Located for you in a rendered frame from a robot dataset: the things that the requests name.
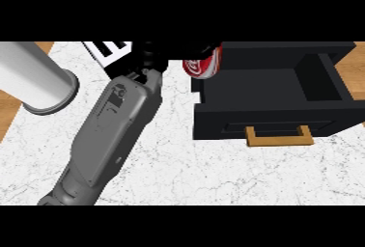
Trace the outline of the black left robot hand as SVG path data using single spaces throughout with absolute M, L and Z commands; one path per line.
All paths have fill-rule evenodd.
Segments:
M 163 72 L 169 60 L 203 60 L 221 45 L 218 41 L 134 41 L 132 53 L 137 72 Z

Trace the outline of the red and white can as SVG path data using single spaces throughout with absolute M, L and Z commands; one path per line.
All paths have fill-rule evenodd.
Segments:
M 181 68 L 186 74 L 194 79 L 211 78 L 220 70 L 221 58 L 222 58 L 222 47 L 218 46 L 212 51 L 212 55 L 206 59 L 183 60 Z

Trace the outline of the black drawer cabinet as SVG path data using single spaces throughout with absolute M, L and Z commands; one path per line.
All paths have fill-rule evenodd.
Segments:
M 215 76 L 190 81 L 209 105 L 365 102 L 350 85 L 352 41 L 225 41 Z

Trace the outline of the black drawer front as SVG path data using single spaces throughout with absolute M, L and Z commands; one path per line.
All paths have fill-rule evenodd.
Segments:
M 327 137 L 365 122 L 365 101 L 304 101 L 258 105 L 196 104 L 193 140 L 245 139 L 251 126 L 259 137 L 296 136 L 305 125 L 313 137 Z

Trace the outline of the black and white patterned block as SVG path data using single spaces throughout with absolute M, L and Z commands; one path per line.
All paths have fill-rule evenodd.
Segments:
M 110 79 L 120 75 L 141 77 L 129 41 L 82 41 L 82 45 Z

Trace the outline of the white cylinder with grey rim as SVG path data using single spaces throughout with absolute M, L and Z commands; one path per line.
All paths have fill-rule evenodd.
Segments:
M 45 116 L 58 112 L 78 88 L 75 74 L 60 68 L 33 41 L 0 41 L 0 90 L 29 113 Z

